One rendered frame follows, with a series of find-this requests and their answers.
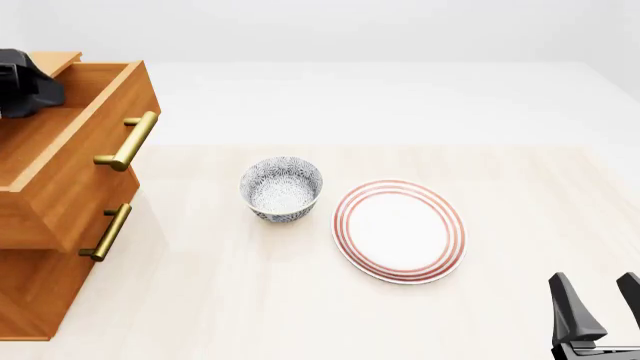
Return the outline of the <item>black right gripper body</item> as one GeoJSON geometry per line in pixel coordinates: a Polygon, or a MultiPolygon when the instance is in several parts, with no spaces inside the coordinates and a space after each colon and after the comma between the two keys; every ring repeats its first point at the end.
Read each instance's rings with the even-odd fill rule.
{"type": "Polygon", "coordinates": [[[640,360],[640,346],[598,347],[594,341],[554,341],[554,360],[640,360]]]}

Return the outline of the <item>wooden cabinet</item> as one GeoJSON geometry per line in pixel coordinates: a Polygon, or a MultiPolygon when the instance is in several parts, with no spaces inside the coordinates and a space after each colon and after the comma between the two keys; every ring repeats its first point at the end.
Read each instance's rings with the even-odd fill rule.
{"type": "MultiPolygon", "coordinates": [[[[58,74],[82,62],[77,52],[26,54],[59,83],[58,74]]],[[[0,249],[0,339],[52,338],[92,267],[72,249],[0,249]]]]}

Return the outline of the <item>wooden drawer with wide interior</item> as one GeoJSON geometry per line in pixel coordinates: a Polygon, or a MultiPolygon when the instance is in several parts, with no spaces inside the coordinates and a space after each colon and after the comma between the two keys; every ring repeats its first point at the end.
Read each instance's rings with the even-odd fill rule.
{"type": "Polygon", "coordinates": [[[66,101],[0,119],[0,249],[70,251],[89,191],[133,130],[126,118],[161,113],[144,62],[76,62],[56,77],[66,101]]]}

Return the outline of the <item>wooden drawer with shut front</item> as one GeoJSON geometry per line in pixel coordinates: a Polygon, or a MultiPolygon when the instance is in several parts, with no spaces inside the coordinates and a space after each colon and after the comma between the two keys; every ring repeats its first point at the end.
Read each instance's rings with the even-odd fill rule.
{"type": "Polygon", "coordinates": [[[111,221],[103,215],[105,209],[117,209],[122,203],[133,200],[140,184],[132,169],[123,173],[106,173],[97,187],[89,191],[83,208],[82,217],[78,218],[79,233],[73,235],[72,251],[78,255],[82,248],[94,248],[111,221]]]}

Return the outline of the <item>white plate with red rings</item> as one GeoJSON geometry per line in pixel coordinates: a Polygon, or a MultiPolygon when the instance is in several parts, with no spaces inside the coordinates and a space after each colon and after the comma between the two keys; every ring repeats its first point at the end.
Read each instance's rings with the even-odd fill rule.
{"type": "Polygon", "coordinates": [[[365,274],[392,284],[428,284],[463,262],[468,236],[444,197],[401,179],[365,182],[340,197],[330,218],[341,254],[365,274]]]}

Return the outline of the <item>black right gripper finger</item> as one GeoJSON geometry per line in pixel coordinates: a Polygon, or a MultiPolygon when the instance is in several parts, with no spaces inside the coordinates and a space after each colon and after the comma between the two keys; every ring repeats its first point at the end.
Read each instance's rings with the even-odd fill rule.
{"type": "Polygon", "coordinates": [[[595,342],[608,334],[563,272],[555,273],[548,283],[554,311],[553,347],[571,342],[595,342]]]}
{"type": "Polygon", "coordinates": [[[633,272],[626,272],[616,284],[640,327],[640,278],[633,272]]]}

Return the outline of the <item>blue patterned bowl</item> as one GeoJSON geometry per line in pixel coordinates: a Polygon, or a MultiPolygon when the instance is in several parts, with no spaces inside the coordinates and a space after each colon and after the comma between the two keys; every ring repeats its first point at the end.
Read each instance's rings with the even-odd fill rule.
{"type": "Polygon", "coordinates": [[[239,192],[259,218],[288,223],[311,212],[323,185],[320,171],[310,162],[278,156],[249,167],[240,178],[239,192]]]}

